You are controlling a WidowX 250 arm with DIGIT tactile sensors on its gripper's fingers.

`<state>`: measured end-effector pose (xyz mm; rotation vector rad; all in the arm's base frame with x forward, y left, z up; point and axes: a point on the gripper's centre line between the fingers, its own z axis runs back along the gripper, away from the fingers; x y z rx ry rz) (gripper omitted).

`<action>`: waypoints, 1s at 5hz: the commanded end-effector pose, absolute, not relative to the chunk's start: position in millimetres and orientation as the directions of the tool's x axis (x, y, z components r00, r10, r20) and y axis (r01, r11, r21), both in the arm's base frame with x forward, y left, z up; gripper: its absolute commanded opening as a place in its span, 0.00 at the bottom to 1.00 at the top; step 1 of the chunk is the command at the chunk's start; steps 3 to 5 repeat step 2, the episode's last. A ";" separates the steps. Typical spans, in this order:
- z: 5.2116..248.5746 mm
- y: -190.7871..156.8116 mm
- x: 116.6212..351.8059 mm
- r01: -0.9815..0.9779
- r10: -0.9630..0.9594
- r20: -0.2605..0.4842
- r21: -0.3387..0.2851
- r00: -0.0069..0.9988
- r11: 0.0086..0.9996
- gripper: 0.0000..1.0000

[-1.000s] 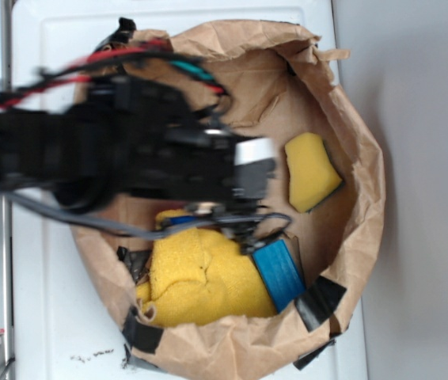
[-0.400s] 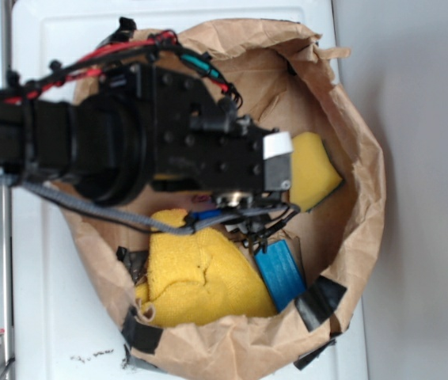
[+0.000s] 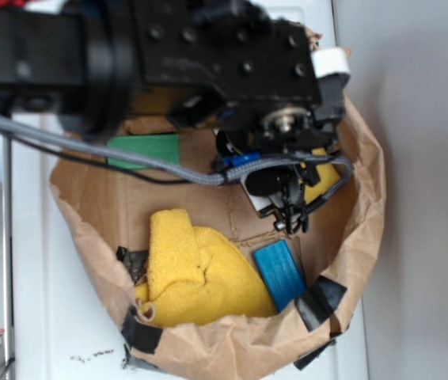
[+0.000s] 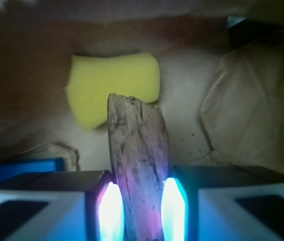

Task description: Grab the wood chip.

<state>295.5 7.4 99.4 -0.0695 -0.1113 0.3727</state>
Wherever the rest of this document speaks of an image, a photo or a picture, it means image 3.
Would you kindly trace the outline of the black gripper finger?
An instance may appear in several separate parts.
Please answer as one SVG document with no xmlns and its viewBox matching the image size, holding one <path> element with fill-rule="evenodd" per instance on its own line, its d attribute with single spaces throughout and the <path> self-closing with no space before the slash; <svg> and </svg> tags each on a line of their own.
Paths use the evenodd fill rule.
<svg viewBox="0 0 448 380">
<path fill-rule="evenodd" d="M 273 216 L 273 226 L 286 233 L 309 229 L 309 209 L 305 200 L 306 182 L 299 165 L 280 166 L 250 173 L 243 187 L 261 219 Z"/>
</svg>

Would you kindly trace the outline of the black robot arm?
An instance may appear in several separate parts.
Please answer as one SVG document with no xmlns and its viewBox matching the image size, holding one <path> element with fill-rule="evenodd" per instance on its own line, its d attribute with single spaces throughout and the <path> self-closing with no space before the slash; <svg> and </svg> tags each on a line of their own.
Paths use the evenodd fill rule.
<svg viewBox="0 0 448 380">
<path fill-rule="evenodd" d="M 290 234 L 351 176 L 336 149 L 349 77 L 344 50 L 250 1 L 67 1 L 57 14 L 0 1 L 0 132 L 177 184 L 242 181 Z M 216 130 L 212 173 L 97 145 L 131 116 Z"/>
</svg>

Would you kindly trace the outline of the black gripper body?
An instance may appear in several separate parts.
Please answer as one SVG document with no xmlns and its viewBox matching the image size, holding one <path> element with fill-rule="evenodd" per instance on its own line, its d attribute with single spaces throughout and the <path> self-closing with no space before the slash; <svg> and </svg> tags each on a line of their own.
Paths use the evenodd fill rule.
<svg viewBox="0 0 448 380">
<path fill-rule="evenodd" d="M 130 113 L 224 131 L 240 151 L 332 150 L 350 70 L 339 47 L 249 1 L 133 1 Z"/>
</svg>

